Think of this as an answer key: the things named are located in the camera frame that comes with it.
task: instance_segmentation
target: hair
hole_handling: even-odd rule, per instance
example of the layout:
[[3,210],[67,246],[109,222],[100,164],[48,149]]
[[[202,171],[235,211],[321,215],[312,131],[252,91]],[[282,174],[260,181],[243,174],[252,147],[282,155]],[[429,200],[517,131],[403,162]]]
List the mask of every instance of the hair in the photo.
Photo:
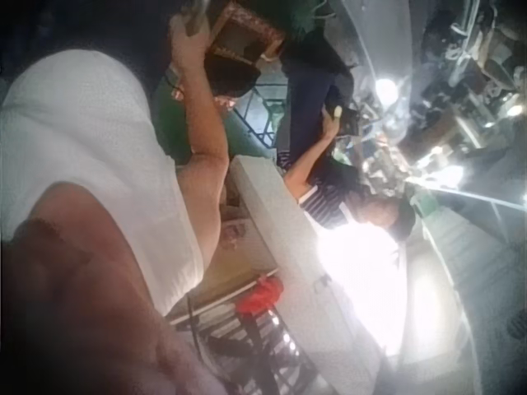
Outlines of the hair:
[[412,233],[415,225],[415,211],[408,199],[403,197],[399,201],[399,215],[395,223],[388,229],[388,233],[398,243],[405,241]]

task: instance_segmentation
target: white cloth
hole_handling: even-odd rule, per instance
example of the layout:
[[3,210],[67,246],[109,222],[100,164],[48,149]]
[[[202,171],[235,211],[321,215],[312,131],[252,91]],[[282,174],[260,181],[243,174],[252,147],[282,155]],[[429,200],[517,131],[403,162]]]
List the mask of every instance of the white cloth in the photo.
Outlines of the white cloth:
[[121,63],[68,50],[12,85],[0,115],[2,237],[10,239],[52,184],[90,191],[128,241],[165,315],[203,278],[203,260],[147,98]]

